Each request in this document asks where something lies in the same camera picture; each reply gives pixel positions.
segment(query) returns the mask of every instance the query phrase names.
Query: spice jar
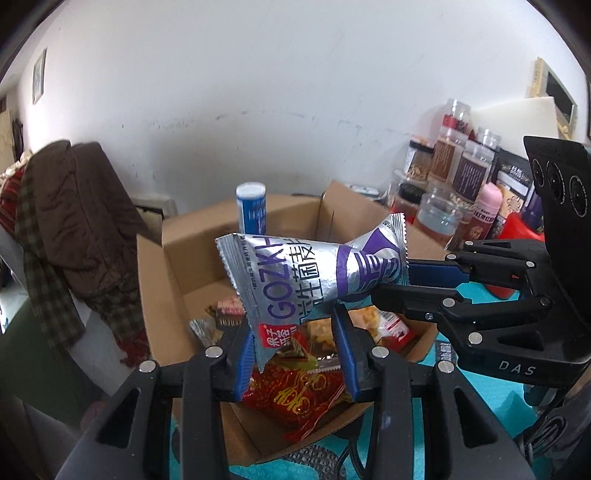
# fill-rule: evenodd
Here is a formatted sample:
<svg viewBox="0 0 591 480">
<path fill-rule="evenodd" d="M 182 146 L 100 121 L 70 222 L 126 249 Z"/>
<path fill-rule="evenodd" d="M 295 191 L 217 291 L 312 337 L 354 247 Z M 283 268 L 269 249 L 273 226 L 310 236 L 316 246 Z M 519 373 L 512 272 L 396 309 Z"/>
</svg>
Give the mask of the spice jar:
<svg viewBox="0 0 591 480">
<path fill-rule="evenodd" d="M 495 158 L 492 160 L 491 171 L 486 179 L 486 181 L 491 181 L 491 177 L 495 171 L 499 150 L 501 150 L 501 136 L 492 133 L 488 128 L 478 127 L 478 130 L 476 131 L 476 141 L 480 145 L 490 148 L 495 153 Z"/>
<path fill-rule="evenodd" d="M 467 235 L 468 228 L 473 218 L 473 210 L 458 207 L 462 217 L 460 218 L 460 222 L 457 224 L 456 233 L 453 235 L 452 240 L 449 242 L 447 249 L 448 250 L 458 250 L 464 243 L 464 238 Z"/>
<path fill-rule="evenodd" d="M 409 180 L 426 181 L 433 161 L 433 144 L 423 137 L 413 135 L 408 143 L 404 173 Z"/>
<path fill-rule="evenodd" d="M 462 211 L 452 202 L 435 194 L 425 194 L 421 199 L 414 226 L 447 248 L 462 216 Z"/>
<path fill-rule="evenodd" d="M 471 108 L 459 100 L 450 98 L 447 101 L 446 113 L 443 117 L 442 125 L 444 127 L 453 128 L 463 134 L 468 134 L 470 130 L 470 112 Z"/>
<path fill-rule="evenodd" d="M 452 165 L 459 162 L 468 136 L 453 128 L 441 127 L 433 151 L 429 182 L 446 182 Z"/>
<path fill-rule="evenodd" d="M 403 213 L 404 219 L 408 223 L 413 223 L 424 193 L 425 190 L 417 185 L 410 182 L 401 183 L 390 212 Z"/>
<path fill-rule="evenodd" d="M 462 156 L 451 174 L 452 201 L 470 209 L 488 179 L 495 153 L 483 145 L 468 140 Z"/>
</svg>

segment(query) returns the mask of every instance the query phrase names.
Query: pink bottle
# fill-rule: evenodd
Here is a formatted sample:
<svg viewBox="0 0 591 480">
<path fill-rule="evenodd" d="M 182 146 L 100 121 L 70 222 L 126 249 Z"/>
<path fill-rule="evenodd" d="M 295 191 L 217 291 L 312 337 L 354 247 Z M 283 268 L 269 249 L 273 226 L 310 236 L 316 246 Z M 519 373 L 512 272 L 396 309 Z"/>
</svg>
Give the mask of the pink bottle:
<svg viewBox="0 0 591 480">
<path fill-rule="evenodd" d="M 466 227 L 464 240 L 483 240 L 501 208 L 503 194 L 493 183 L 482 187 L 474 207 L 474 216 Z"/>
</svg>

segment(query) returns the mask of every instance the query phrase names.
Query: red container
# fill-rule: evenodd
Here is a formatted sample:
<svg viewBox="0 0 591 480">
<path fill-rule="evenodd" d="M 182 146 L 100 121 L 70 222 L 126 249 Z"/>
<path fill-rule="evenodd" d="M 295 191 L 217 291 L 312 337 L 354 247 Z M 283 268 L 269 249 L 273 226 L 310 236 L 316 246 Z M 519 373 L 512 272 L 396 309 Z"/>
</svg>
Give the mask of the red container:
<svg viewBox="0 0 591 480">
<path fill-rule="evenodd" d="M 497 240 L 514 240 L 517 238 L 531 238 L 533 240 L 545 241 L 544 234 L 538 235 L 521 220 L 521 215 L 517 212 L 510 213 L 505 221 L 503 230 L 497 237 Z M 485 285 L 486 289 L 495 297 L 506 300 L 515 293 L 510 288 L 497 287 L 495 285 Z"/>
</svg>

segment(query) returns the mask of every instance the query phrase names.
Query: snack package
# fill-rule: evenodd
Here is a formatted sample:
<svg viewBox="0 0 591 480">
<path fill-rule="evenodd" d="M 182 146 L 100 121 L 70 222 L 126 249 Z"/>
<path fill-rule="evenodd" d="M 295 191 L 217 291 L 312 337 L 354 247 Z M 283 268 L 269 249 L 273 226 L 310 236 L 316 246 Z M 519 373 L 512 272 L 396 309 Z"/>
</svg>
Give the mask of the snack package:
<svg viewBox="0 0 591 480">
<path fill-rule="evenodd" d="M 488 239 L 499 236 L 511 213 L 521 211 L 533 183 L 530 162 L 501 149 L 492 180 L 503 194 L 503 203 L 486 236 Z"/>
<path fill-rule="evenodd" d="M 227 329 L 239 327 L 246 321 L 246 311 L 237 295 L 230 295 L 206 308 L 211 317 L 193 319 L 189 326 L 204 348 L 219 345 Z"/>
<path fill-rule="evenodd" d="M 260 369 L 335 300 L 360 301 L 379 283 L 408 284 L 402 213 L 346 245 L 239 233 L 216 243 L 254 332 Z"/>
<path fill-rule="evenodd" d="M 399 352 L 415 337 L 404 321 L 395 313 L 383 312 L 370 306 L 359 310 L 350 310 L 351 322 L 358 328 L 367 330 L 378 345 Z M 306 322 L 309 334 L 308 348 L 312 354 L 321 357 L 321 351 L 336 352 L 335 340 L 332 335 L 330 319 Z"/>
<path fill-rule="evenodd" d="M 285 438 L 299 442 L 330 408 L 346 399 L 340 370 L 310 372 L 269 363 L 264 372 L 254 370 L 242 397 L 249 408 L 259 408 L 289 428 Z"/>
</svg>

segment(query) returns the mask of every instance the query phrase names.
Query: framed picture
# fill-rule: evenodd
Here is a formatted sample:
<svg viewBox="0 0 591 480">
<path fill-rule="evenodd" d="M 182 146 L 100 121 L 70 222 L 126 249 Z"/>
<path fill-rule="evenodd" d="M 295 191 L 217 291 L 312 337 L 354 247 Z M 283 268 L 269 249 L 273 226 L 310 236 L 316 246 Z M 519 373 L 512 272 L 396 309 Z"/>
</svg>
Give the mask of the framed picture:
<svg viewBox="0 0 591 480">
<path fill-rule="evenodd" d="M 43 77 L 45 76 L 45 48 L 33 67 L 33 105 L 37 103 L 43 95 Z"/>
<path fill-rule="evenodd" d="M 577 122 L 577 104 L 558 76 L 541 58 L 535 61 L 531 97 L 554 97 L 560 138 L 572 140 Z"/>
<path fill-rule="evenodd" d="M 587 138 L 591 141 L 591 83 L 587 80 Z"/>
</svg>

